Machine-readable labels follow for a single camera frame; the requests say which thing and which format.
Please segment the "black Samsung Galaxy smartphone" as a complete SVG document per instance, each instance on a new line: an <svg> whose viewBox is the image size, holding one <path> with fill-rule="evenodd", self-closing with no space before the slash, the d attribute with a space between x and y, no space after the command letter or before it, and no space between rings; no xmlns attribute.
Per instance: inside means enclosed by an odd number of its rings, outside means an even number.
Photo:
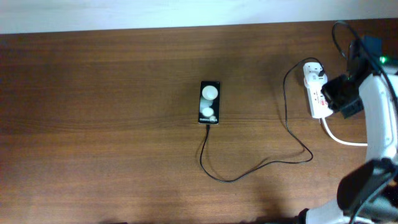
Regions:
<svg viewBox="0 0 398 224"><path fill-rule="evenodd" d="M220 121L221 83L201 81L198 122L200 124L218 124Z"/></svg>

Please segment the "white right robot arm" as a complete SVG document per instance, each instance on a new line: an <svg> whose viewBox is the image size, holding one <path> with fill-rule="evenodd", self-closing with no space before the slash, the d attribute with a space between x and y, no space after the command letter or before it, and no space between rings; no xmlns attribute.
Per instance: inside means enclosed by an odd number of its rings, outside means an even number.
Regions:
<svg viewBox="0 0 398 224"><path fill-rule="evenodd" d="M328 80L318 62L303 67L314 118L332 113L366 118L366 161L339 183L336 198L298 215L298 223L397 221L397 61L381 54L381 40L350 43L348 74Z"/></svg>

